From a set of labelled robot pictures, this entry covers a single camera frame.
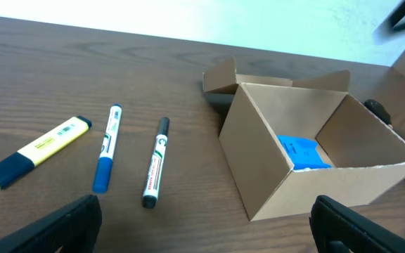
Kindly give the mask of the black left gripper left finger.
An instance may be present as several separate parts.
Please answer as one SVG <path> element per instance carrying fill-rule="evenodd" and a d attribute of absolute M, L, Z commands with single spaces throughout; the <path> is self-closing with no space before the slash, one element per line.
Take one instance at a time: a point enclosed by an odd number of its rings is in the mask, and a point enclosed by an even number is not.
<path fill-rule="evenodd" d="M 92 252 L 102 224 L 95 195 L 85 195 L 0 239 L 0 252 Z"/>

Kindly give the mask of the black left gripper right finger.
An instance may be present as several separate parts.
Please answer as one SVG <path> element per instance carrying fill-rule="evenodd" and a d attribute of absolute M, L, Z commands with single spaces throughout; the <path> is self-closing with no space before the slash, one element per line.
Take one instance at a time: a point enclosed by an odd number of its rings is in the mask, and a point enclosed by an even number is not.
<path fill-rule="evenodd" d="M 405 253 L 405 239 L 327 195 L 316 198 L 309 225 L 321 253 Z"/>

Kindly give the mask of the blue whiteboard eraser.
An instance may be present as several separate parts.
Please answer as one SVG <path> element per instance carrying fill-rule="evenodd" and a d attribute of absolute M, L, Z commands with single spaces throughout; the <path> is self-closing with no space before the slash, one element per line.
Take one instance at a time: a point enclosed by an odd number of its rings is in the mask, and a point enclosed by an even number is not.
<path fill-rule="evenodd" d="M 326 164 L 316 148 L 318 143 L 308 138 L 277 135 L 287 155 L 294 164 L 294 170 L 328 169 L 332 166 Z"/>

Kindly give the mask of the yellow highlighter pen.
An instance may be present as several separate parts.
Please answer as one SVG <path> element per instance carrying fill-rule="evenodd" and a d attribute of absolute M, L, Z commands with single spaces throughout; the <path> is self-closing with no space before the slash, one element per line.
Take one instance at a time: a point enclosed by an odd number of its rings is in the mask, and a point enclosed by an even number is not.
<path fill-rule="evenodd" d="M 71 117 L 0 161 L 0 190 L 30 173 L 39 164 L 90 130 L 91 126 L 91 121 L 83 116 Z"/>

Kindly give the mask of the brown cardboard box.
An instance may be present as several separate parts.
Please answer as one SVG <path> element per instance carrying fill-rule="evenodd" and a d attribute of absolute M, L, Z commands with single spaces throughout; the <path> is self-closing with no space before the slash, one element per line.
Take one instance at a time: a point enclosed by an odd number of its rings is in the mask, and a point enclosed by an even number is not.
<path fill-rule="evenodd" d="M 349 81 L 243 75 L 233 58 L 204 73 L 205 93 L 233 96 L 219 140 L 249 220 L 307 213 L 319 195 L 367 205 L 405 178 L 405 140 Z"/>

